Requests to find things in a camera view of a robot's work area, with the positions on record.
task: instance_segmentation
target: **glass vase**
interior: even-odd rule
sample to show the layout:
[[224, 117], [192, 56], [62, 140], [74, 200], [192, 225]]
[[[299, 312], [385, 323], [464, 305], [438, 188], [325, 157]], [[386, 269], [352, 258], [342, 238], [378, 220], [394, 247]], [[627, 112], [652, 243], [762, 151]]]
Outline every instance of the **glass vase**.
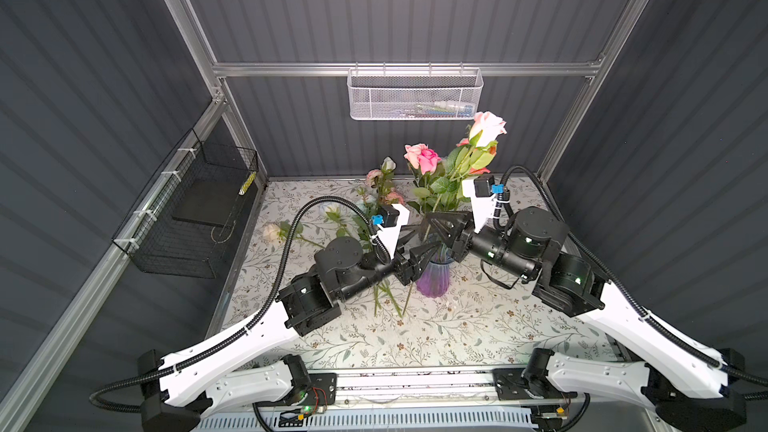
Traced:
[[448, 286], [451, 283], [451, 263], [453, 262], [453, 258], [448, 252], [448, 248], [441, 245], [424, 268], [422, 276], [416, 281], [416, 290], [423, 295], [433, 298], [441, 297], [448, 291]]

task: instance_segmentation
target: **pink rose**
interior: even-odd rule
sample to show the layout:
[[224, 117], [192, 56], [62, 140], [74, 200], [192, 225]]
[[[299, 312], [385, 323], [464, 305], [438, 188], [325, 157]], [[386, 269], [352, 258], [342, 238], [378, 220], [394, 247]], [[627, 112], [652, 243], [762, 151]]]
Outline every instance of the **pink rose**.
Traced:
[[507, 133], [504, 129], [505, 125], [507, 123], [504, 119], [495, 116], [493, 112], [477, 112], [475, 114], [475, 125], [469, 130], [469, 138], [471, 139], [477, 134], [481, 134], [477, 147], [486, 147], [499, 134]]
[[418, 156], [418, 165], [422, 169], [422, 174], [434, 172], [437, 168], [438, 160], [440, 160], [440, 156], [434, 150], [422, 150], [422, 154]]
[[376, 180], [377, 177], [382, 176], [382, 171], [380, 171], [378, 168], [374, 168], [370, 172], [368, 172], [368, 175], [366, 176], [366, 185], [368, 187], [373, 187], [373, 183]]
[[403, 156], [408, 159], [413, 168], [418, 168], [418, 156], [422, 154], [422, 150], [427, 150], [428, 147], [425, 144], [416, 144], [415, 146], [406, 146], [406, 154]]
[[397, 191], [391, 191], [389, 194], [384, 197], [384, 203], [385, 204], [406, 204], [406, 198], [400, 195]]

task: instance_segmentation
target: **white rose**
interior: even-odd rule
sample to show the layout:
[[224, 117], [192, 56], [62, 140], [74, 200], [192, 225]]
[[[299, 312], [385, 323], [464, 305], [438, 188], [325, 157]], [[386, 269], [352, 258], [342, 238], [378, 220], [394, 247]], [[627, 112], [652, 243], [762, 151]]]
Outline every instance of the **white rose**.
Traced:
[[383, 171], [389, 172], [391, 170], [395, 170], [395, 167], [397, 167], [397, 164], [395, 164], [395, 161], [390, 157], [385, 158], [384, 162], [382, 162]]
[[504, 130], [505, 125], [507, 123], [504, 119], [495, 116], [493, 112], [477, 112], [475, 114], [475, 125], [469, 130], [469, 139], [481, 133], [477, 147], [485, 147], [495, 140], [499, 134], [507, 133]]
[[324, 211], [325, 214], [331, 212], [339, 215], [341, 213], [341, 206], [335, 202], [332, 202], [326, 205], [325, 207], [323, 207], [322, 210]]
[[264, 226], [264, 238], [270, 242], [280, 241], [280, 226], [277, 224], [267, 224]]

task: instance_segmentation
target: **floral tablecloth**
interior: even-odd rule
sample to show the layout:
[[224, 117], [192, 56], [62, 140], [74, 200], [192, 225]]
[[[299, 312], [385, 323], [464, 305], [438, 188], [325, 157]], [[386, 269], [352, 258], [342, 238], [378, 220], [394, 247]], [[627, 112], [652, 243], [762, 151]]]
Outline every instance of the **floral tablecloth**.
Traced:
[[[408, 199], [409, 181], [396, 181]], [[299, 208], [311, 198], [334, 195], [353, 202], [360, 199], [356, 190], [362, 181], [271, 182], [266, 191], [254, 236], [237, 279], [224, 320], [224, 328], [261, 307], [272, 286], [282, 245], [263, 236], [264, 226], [272, 222], [293, 221]], [[527, 178], [512, 178], [511, 204], [514, 210], [529, 206], [544, 208], [542, 198]], [[346, 215], [354, 231], [351, 212]], [[420, 217], [412, 211], [411, 223]], [[302, 219], [302, 235], [319, 244], [336, 236], [338, 225], [326, 220], [320, 206]], [[283, 284], [306, 272], [314, 263], [318, 247], [294, 241]], [[503, 282], [512, 276], [486, 267]], [[408, 287], [389, 278], [392, 294], [400, 306]], [[478, 258], [468, 256], [451, 266], [451, 284], [440, 298], [427, 298], [413, 288], [408, 309], [398, 316], [383, 294], [382, 309], [374, 314], [371, 291], [342, 304], [342, 316], [307, 336], [271, 350], [247, 367], [269, 364], [285, 354], [300, 354], [308, 368], [411, 367], [466, 364], [526, 363], [534, 347], [547, 347], [574, 357], [617, 360], [605, 334], [583, 322], [568, 318], [543, 305], [531, 295], [534, 284], [507, 291], [493, 284], [480, 271]]]

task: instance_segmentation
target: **black cable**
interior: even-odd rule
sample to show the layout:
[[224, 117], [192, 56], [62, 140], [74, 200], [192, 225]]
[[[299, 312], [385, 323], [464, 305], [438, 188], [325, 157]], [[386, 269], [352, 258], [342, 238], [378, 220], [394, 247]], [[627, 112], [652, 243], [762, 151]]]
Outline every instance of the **black cable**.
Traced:
[[[557, 209], [557, 207], [554, 206], [554, 201], [549, 196], [549, 193], [547, 192], [547, 189], [544, 188], [544, 185], [542, 184], [542, 181], [539, 180], [538, 177], [536, 177], [533, 172], [528, 170], [525, 166], [512, 166], [504, 173], [504, 176], [502, 176], [502, 185], [504, 185], [504, 196], [502, 197], [502, 200], [509, 200], [509, 190], [506, 189], [506, 180], [509, 179], [509, 177], [512, 175], [512, 173], [515, 170], [522, 170], [528, 178], [531, 179], [531, 182], [533, 182], [534, 186], [536, 186], [536, 189], [538, 190], [539, 194], [541, 194], [544, 204], [546, 204], [547, 208], [549, 208], [549, 211], [552, 212], [552, 215], [555, 216], [557, 220], [560, 222], [565, 222], [563, 220], [563, 216], [560, 213], [560, 211]], [[506, 208], [505, 210], [509, 217], [512, 216], [512, 207]], [[736, 368], [733, 368], [727, 364], [722, 364], [719, 360], [710, 357], [709, 355], [705, 354], [701, 350], [697, 349], [696, 347], [688, 344], [686, 341], [682, 340], [681, 338], [677, 337], [677, 335], [673, 334], [671, 331], [669, 331], [665, 326], [660, 324], [656, 319], [653, 317], [650, 317], [648, 315], [648, 311], [640, 305], [638, 301], [632, 297], [632, 294], [629, 293], [627, 288], [624, 286], [624, 284], [621, 282], [619, 277], [609, 269], [609, 267], [604, 264], [600, 258], [592, 253], [589, 248], [587, 248], [586, 245], [582, 243], [581, 240], [578, 239], [572, 232], [568, 233], [568, 237], [573, 241], [573, 243], [581, 250], [584, 255], [590, 258], [594, 264], [596, 264], [600, 269], [602, 269], [603, 272], [608, 276], [608, 278], [616, 285], [616, 288], [619, 289], [621, 294], [624, 296], [624, 298], [627, 299], [627, 302], [630, 304], [632, 309], [638, 313], [638, 315], [645, 320], [649, 326], [651, 326], [655, 331], [657, 331], [659, 334], [663, 335], [668, 339], [670, 342], [677, 345], [677, 347], [685, 350], [688, 354], [696, 357], [697, 359], [703, 361], [707, 365], [709, 365], [712, 368], [720, 369], [724, 371], [726, 374], [730, 375], [731, 377], [739, 378], [742, 380], [746, 380], [747, 382], [752, 382], [753, 384], [762, 385], [763, 387], [768, 387], [768, 378], [762, 378], [756, 375], [748, 374], [747, 372], [744, 372], [742, 370], [738, 370]]]
[[768, 400], [767, 392], [753, 392], [752, 394], [744, 394], [744, 400]]
[[[200, 352], [199, 354], [191, 358], [188, 358], [187, 360], [183, 360], [179, 362], [174, 367], [166, 367], [163, 369], [156, 370], [155, 372], [150, 372], [145, 375], [140, 375], [138, 377], [119, 380], [117, 382], [112, 382], [111, 384], [107, 384], [103, 386], [101, 389], [96, 390], [91, 394], [91, 396], [88, 398], [91, 404], [98, 408], [105, 409], [105, 410], [112, 410], [114, 412], [126, 412], [130, 414], [139, 414], [141, 412], [140, 406], [129, 405], [129, 404], [119, 404], [117, 402], [112, 402], [110, 400], [102, 399], [101, 395], [106, 394], [107, 392], [111, 392], [113, 390], [133, 387], [135, 385], [140, 385], [140, 384], [146, 384], [147, 382], [158, 380], [162, 377], [165, 377], [166, 375], [173, 374], [174, 370], [178, 371], [178, 370], [185, 369], [193, 364], [196, 364], [197, 362], [200, 362], [201, 360], [204, 360], [210, 357], [213, 354], [216, 354], [216, 352], [218, 352], [219, 350], [223, 350], [225, 347], [229, 346], [230, 344], [235, 342], [237, 339], [243, 337], [246, 334], [246, 331], [254, 328], [259, 323], [259, 321], [261, 321], [262, 317], [264, 316], [266, 311], [270, 308], [272, 303], [275, 301], [275, 299], [277, 298], [277, 294], [280, 291], [280, 284], [283, 281], [283, 275], [285, 273], [285, 269], [288, 264], [288, 255], [290, 254], [290, 246], [291, 246], [291, 243], [293, 242], [293, 236], [296, 234], [296, 228], [299, 226], [299, 221], [301, 220], [302, 216], [306, 214], [306, 211], [308, 211], [313, 206], [316, 206], [317, 204], [321, 204], [323, 202], [336, 202], [338, 204], [341, 204], [342, 206], [348, 207], [355, 214], [360, 216], [360, 218], [368, 226], [371, 236], [376, 234], [376, 229], [374, 228], [373, 224], [371, 224], [368, 217], [351, 201], [342, 197], [335, 197], [335, 196], [322, 196], [322, 197], [317, 197], [310, 200], [309, 202], [304, 204], [302, 208], [299, 209], [298, 213], [293, 218], [293, 223], [291, 224], [290, 230], [288, 231], [288, 235], [286, 236], [286, 243], [285, 245], [283, 245], [283, 255], [280, 257], [280, 266], [277, 268], [277, 274], [275, 276], [274, 282], [272, 283], [272, 290], [270, 290], [270, 294], [267, 296], [266, 301], [261, 306], [261, 309], [259, 309], [259, 311], [256, 313], [254, 318], [248, 321], [245, 327], [235, 332], [225, 340], [219, 342], [215, 346], [209, 348], [208, 350], [204, 350], [203, 352]], [[381, 261], [384, 264], [388, 264], [390, 262], [389, 254], [382, 254], [381, 252], [381, 250], [386, 251], [386, 247], [384, 246], [383, 242], [379, 237], [374, 238], [373, 248], [376, 251], [376, 256], [378, 257], [379, 261]]]
[[256, 421], [259, 423], [261, 428], [264, 429], [264, 432], [275, 432], [272, 427], [266, 424], [266, 420], [261, 417], [261, 412], [259, 411], [259, 406], [256, 405], [256, 402], [254, 402], [254, 414], [256, 416]]
[[565, 432], [566, 430], [570, 430], [571, 427], [575, 426], [577, 422], [581, 420], [581, 418], [584, 416], [584, 412], [587, 411], [587, 407], [589, 407], [591, 399], [589, 397], [589, 394], [584, 394], [584, 404], [581, 406], [581, 409], [578, 410], [574, 418], [572, 418], [566, 425], [563, 427], [560, 427], [559, 429], [550, 429], [546, 432]]

